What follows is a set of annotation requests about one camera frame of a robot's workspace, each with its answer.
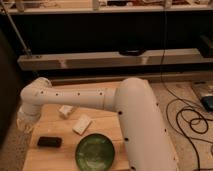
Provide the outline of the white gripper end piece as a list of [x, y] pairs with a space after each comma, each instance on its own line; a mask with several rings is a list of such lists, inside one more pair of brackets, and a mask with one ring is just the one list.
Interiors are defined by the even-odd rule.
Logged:
[[19, 113], [17, 116], [17, 127], [20, 131], [24, 133], [30, 133], [34, 129], [34, 126], [37, 121], [38, 118], [36, 116]]

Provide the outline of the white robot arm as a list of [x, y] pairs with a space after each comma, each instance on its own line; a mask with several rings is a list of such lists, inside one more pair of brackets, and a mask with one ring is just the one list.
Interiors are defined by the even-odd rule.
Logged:
[[28, 133], [45, 104], [62, 104], [118, 114], [129, 164], [135, 171], [179, 171], [163, 115], [148, 81], [127, 78], [115, 88], [57, 89], [39, 77], [25, 86], [17, 114], [18, 128]]

